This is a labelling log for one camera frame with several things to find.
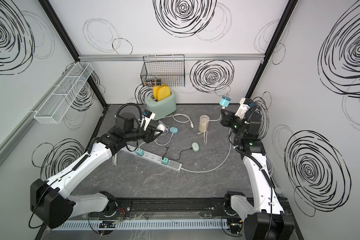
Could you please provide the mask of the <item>white round speaker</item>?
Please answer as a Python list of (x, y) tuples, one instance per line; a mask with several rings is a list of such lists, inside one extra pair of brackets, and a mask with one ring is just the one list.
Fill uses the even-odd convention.
[(164, 124), (159, 124), (156, 129), (157, 131), (155, 132), (155, 135), (163, 134), (166, 132), (166, 127)]

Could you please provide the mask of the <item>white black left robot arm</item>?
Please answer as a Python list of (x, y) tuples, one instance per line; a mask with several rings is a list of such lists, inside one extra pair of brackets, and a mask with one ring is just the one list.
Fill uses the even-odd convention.
[(124, 113), (122, 110), (129, 104), (122, 105), (115, 115), (115, 125), (92, 140), (87, 152), (47, 180), (38, 179), (32, 183), (32, 214), (49, 228), (55, 229), (72, 217), (89, 213), (113, 217), (119, 210), (116, 198), (106, 191), (82, 196), (73, 196), (72, 192), (93, 170), (127, 147), (129, 142), (151, 143), (164, 133), (163, 124), (152, 122), (154, 113), (142, 111), (137, 104), (132, 105), (137, 108), (138, 115)]

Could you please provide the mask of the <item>blue earbud case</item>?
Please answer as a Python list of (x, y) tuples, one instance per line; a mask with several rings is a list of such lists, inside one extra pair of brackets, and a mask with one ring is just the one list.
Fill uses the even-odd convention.
[(177, 134), (179, 130), (176, 127), (170, 127), (169, 131), (170, 131), (171, 134)]

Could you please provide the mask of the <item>teal charger with white cable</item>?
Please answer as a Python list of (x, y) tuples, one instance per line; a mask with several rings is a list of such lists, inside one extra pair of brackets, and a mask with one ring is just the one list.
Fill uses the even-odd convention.
[(222, 109), (225, 109), (226, 107), (229, 106), (230, 102), (231, 102), (231, 98), (222, 96), (220, 100), (220, 106), (222, 106)]

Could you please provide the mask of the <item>teal charger with lilac cable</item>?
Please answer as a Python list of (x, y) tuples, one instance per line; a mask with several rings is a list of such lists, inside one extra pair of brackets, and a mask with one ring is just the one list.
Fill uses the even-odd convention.
[(144, 150), (142, 150), (142, 149), (137, 149), (135, 152), (136, 152), (136, 154), (138, 156), (143, 156), (144, 155)]

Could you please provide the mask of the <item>mint green earbud case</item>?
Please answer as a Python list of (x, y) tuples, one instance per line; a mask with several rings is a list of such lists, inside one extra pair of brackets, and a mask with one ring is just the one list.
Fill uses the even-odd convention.
[(200, 150), (199, 144), (196, 142), (192, 143), (192, 150), (198, 152)]

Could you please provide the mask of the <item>teal charger with black cable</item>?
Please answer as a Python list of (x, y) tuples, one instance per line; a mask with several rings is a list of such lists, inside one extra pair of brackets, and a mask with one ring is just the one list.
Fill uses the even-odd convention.
[(161, 159), (161, 164), (167, 166), (167, 165), (169, 164), (169, 159), (168, 159), (168, 158), (162, 158), (162, 159)]

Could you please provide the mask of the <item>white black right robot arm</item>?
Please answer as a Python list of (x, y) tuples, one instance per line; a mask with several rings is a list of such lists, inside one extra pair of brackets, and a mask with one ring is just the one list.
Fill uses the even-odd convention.
[(253, 202), (243, 195), (230, 195), (230, 208), (243, 221), (247, 240), (288, 240), (294, 229), (294, 218), (287, 215), (278, 200), (268, 173), (266, 152), (259, 130), (262, 116), (257, 104), (241, 104), (236, 112), (221, 109), (221, 125), (234, 133), (233, 145), (243, 159), (253, 191)]

